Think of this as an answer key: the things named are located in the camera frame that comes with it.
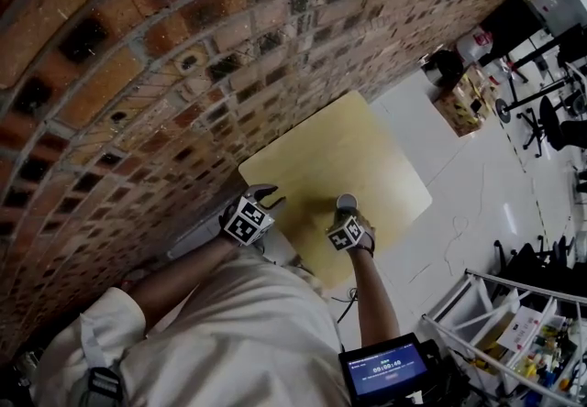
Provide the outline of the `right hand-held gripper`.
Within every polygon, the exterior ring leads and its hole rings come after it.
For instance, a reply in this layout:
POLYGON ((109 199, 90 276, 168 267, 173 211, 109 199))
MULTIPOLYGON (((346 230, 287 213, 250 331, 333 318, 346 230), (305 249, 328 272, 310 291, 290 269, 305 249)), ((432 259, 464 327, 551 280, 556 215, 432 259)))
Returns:
POLYGON ((371 223, 360 211, 344 223, 333 224, 327 230, 327 239, 336 251, 363 249, 373 254, 375 250, 371 223))

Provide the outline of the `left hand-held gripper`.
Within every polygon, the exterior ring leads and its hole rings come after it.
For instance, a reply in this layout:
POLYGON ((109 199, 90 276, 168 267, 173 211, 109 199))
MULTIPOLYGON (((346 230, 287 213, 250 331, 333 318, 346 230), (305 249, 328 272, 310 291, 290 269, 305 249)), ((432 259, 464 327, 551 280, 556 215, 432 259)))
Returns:
POLYGON ((274 224, 273 216, 286 205, 285 197, 268 207, 261 203, 263 198, 277 190, 276 185, 267 183, 251 185, 222 214, 222 231, 242 247, 259 240, 274 224))

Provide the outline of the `person's left forearm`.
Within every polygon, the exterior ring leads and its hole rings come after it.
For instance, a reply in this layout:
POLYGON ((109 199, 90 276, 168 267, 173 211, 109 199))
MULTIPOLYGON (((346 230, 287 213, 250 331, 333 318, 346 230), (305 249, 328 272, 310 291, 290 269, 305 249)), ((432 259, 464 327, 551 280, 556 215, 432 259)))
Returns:
POLYGON ((238 248, 234 239, 218 235, 161 269, 151 273, 129 291, 145 318, 148 333, 238 248))

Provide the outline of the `person's right forearm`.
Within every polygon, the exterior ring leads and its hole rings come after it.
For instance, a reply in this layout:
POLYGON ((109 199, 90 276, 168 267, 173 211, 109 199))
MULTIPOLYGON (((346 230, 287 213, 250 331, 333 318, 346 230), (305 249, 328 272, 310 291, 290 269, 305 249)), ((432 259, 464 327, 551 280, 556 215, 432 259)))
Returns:
POLYGON ((398 337, 398 320, 370 252, 356 248, 349 257, 357 284, 361 344, 368 347, 398 337))

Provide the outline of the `black office chair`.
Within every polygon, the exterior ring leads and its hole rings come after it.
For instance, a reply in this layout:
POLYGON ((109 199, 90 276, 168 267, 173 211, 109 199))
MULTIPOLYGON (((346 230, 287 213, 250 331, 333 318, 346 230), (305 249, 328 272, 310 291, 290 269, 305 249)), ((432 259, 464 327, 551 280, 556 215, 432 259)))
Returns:
POLYGON ((498 251, 500 263, 497 276, 557 292, 581 294, 587 286, 587 262, 569 266, 570 256, 576 251, 575 238, 568 240, 562 236, 551 249, 545 248, 542 235, 537 240, 539 250, 525 243, 519 251, 512 250, 509 259, 506 259, 502 243, 495 240, 493 246, 498 251))
POLYGON ((547 97, 543 97, 539 106, 539 118, 532 108, 516 115, 522 119, 531 129, 528 141, 523 145, 527 150, 529 145, 537 143, 536 158, 542 156, 542 140, 545 138, 549 145, 556 151, 567 146, 573 146, 587 150, 587 120, 560 121, 555 107, 547 97))

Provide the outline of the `white paper sign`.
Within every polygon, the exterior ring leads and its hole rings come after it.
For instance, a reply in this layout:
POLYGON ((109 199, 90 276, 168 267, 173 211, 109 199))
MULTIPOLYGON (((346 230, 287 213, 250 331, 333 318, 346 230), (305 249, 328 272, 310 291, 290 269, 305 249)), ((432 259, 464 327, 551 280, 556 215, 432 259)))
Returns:
POLYGON ((537 327, 541 316, 541 312, 521 306, 496 343, 508 350, 520 351, 537 327))

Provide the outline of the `black floor stand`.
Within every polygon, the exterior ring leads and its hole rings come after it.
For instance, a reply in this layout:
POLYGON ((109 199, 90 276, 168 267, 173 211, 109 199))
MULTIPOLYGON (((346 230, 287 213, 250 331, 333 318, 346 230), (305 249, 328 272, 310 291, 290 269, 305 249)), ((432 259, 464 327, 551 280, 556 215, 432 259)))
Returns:
POLYGON ((507 124, 513 115, 527 114, 548 97, 570 116, 587 114, 587 32, 571 31, 555 38, 539 34, 505 57, 506 97, 494 110, 507 124))

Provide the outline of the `black handheld monitor screen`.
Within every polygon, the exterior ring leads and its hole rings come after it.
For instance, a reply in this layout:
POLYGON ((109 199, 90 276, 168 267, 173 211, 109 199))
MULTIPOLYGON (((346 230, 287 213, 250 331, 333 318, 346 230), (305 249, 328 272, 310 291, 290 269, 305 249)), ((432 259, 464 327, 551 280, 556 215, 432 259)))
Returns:
POLYGON ((338 355, 352 407, 410 402, 432 382, 433 365, 413 333, 338 355))

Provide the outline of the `person's white shirt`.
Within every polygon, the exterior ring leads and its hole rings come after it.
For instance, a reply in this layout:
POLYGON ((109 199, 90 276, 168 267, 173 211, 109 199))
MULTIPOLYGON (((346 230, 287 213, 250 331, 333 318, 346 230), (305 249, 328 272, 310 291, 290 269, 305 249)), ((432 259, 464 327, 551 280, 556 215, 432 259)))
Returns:
POLYGON ((107 290, 45 350, 33 378, 38 407, 72 405, 88 368, 83 323, 118 369, 128 407, 349 406, 337 326, 303 269, 242 254, 155 334, 127 293, 107 290))

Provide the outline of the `clear water jug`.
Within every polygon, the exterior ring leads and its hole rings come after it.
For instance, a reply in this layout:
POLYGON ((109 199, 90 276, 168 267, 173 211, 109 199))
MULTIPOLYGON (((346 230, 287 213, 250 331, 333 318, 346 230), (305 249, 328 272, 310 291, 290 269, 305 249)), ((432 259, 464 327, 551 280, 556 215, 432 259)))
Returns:
POLYGON ((492 83, 501 84, 507 81, 507 73, 504 72, 499 60, 492 60, 483 65, 482 71, 492 83))

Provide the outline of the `white metal shelf rack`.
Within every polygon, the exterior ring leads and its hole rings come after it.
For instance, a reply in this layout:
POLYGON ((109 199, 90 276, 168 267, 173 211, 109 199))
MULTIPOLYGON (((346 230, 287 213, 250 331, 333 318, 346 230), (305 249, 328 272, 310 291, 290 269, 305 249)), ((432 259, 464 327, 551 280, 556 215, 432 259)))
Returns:
POLYGON ((423 316, 486 407, 587 407, 587 297, 473 270, 423 316), (520 351, 496 343, 521 306, 542 313, 520 351))

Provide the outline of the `cardboard box with striped tape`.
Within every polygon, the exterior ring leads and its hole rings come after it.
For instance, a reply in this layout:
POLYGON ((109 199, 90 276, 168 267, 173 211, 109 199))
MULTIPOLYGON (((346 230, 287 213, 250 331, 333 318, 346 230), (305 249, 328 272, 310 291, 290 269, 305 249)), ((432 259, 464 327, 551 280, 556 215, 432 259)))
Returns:
POLYGON ((477 65, 471 65, 455 86, 445 89, 433 106, 459 137, 478 131, 492 113, 496 89, 477 65))

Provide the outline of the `black waste bin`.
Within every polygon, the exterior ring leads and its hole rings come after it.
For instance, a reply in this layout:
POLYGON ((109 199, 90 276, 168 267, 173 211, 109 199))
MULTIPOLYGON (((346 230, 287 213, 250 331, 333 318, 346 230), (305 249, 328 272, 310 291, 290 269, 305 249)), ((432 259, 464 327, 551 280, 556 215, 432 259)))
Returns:
POLYGON ((442 49, 429 57, 422 70, 433 85, 446 87, 462 76, 464 67, 457 52, 442 49))

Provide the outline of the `water jug with red cap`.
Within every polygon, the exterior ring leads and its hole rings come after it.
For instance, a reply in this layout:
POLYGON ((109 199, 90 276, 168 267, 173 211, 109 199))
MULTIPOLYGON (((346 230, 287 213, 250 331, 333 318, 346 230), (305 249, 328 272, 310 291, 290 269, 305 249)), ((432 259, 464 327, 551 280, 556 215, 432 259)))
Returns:
POLYGON ((465 65, 478 61, 493 48, 493 36, 482 27, 476 26, 456 42, 456 51, 465 65))

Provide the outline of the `whiteboard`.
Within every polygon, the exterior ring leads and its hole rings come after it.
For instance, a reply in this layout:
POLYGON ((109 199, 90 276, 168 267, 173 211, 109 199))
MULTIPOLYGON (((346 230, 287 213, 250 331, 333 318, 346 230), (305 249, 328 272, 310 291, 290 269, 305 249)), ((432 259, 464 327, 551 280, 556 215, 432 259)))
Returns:
POLYGON ((580 25, 587 26, 587 6, 582 0, 531 0, 552 37, 580 25))

